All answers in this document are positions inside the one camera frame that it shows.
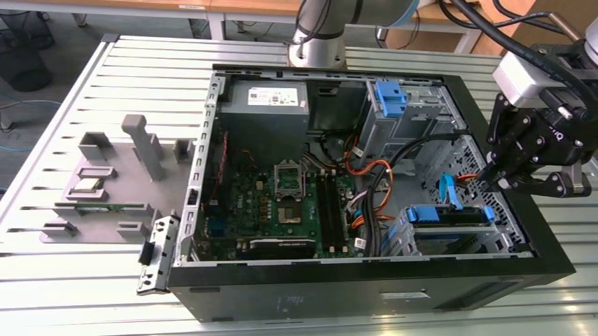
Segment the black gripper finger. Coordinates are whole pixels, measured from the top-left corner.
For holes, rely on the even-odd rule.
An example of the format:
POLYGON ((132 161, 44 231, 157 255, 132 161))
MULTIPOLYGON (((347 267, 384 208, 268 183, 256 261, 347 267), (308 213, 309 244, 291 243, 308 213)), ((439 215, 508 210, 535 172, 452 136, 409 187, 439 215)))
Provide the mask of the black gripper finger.
POLYGON ((572 196, 571 179, 562 172, 552 172, 543 180, 528 175, 507 179, 488 179, 486 184, 491 188, 511 190, 526 195, 539 195, 554 198, 572 196))
POLYGON ((490 115, 490 123, 486 135, 488 151, 486 154, 486 166, 477 173, 479 181, 498 181, 506 179, 520 169, 530 158, 528 140, 524 135, 534 126, 528 110, 519 111, 510 104, 503 93, 496 95, 494 109, 490 115))

